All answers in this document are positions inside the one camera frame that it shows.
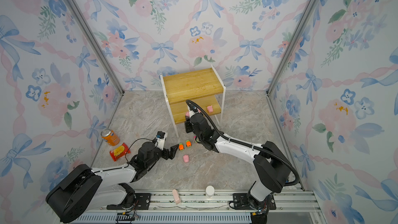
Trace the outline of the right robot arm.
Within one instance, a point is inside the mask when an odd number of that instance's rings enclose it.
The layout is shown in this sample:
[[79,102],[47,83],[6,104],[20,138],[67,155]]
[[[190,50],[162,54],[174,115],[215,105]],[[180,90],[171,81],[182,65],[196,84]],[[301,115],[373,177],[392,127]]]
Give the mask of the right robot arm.
[[269,207],[272,194],[300,182],[297,170],[273,142],[261,145],[236,140],[213,124],[202,113],[186,116],[184,122],[186,132],[194,133],[195,140],[207,150],[234,156],[254,166],[259,179],[250,187],[242,207],[257,210]]

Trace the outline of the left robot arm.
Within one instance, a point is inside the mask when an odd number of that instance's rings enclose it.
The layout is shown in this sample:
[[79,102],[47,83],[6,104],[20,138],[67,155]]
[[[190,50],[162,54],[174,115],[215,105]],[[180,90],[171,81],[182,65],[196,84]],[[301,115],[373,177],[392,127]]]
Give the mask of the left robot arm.
[[145,142],[127,163],[110,168],[73,169],[46,196],[46,203],[63,223],[71,223],[84,212],[107,206],[131,210],[139,202],[131,183],[144,177],[161,159],[174,159],[179,146],[163,148],[159,142]]

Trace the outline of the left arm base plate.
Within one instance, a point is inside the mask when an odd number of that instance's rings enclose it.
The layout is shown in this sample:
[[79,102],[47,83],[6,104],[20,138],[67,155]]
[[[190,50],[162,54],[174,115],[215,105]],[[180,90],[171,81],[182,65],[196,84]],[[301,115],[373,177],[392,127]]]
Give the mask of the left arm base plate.
[[107,210],[149,210],[151,201],[151,193],[136,193],[134,196],[127,196],[126,200],[123,200],[121,204],[108,205]]

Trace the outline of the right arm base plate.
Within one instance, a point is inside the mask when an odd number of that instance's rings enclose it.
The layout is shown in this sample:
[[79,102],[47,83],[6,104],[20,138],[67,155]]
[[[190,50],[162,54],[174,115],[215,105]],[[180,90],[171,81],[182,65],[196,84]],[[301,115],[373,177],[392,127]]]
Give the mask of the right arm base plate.
[[[264,209],[267,203],[269,203],[270,210],[276,210],[276,204],[273,195],[269,195],[264,200],[261,209]],[[255,210],[250,206],[246,193],[233,193],[232,201],[230,201],[230,207],[237,210]]]

